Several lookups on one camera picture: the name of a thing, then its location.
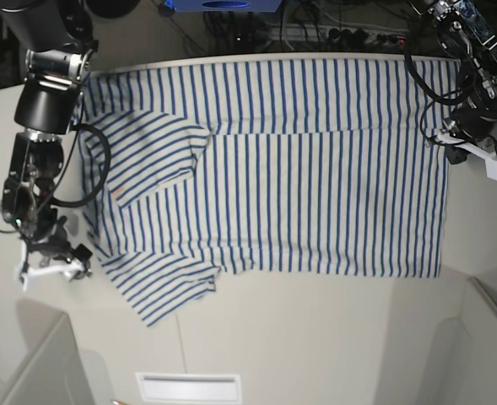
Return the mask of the blue white striped T-shirt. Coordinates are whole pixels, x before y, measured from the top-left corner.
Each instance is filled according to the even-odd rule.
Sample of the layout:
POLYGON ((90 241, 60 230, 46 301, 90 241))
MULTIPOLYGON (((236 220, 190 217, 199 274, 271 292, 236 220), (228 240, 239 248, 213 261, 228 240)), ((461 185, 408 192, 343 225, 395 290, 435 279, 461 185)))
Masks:
POLYGON ((89 237, 148 326, 221 273, 435 278, 448 113, 398 60, 218 62, 102 73, 78 141, 89 237))

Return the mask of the grey partition image-left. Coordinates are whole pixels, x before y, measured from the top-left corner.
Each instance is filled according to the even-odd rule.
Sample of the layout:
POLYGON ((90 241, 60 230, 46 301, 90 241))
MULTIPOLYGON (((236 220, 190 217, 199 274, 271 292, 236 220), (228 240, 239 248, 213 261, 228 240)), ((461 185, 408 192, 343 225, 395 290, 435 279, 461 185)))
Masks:
POLYGON ((16 312, 29 351, 0 381, 0 404, 95 404, 68 313, 29 299, 16 312))

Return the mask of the grey partition image-right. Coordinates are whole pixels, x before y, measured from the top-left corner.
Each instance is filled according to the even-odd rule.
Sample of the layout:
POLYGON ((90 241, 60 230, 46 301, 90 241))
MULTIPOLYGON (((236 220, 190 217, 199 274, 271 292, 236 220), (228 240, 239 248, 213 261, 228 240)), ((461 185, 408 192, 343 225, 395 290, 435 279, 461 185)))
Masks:
POLYGON ((497 404, 497 304, 476 278, 437 325, 417 403, 497 404))

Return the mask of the blue box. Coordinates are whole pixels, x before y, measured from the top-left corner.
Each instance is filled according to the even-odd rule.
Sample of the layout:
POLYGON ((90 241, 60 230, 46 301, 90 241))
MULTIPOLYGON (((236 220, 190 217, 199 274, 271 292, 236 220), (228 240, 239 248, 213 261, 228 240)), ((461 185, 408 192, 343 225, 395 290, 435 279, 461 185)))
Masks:
POLYGON ((173 0, 165 2, 176 12, 263 12, 274 13, 281 0, 173 0))

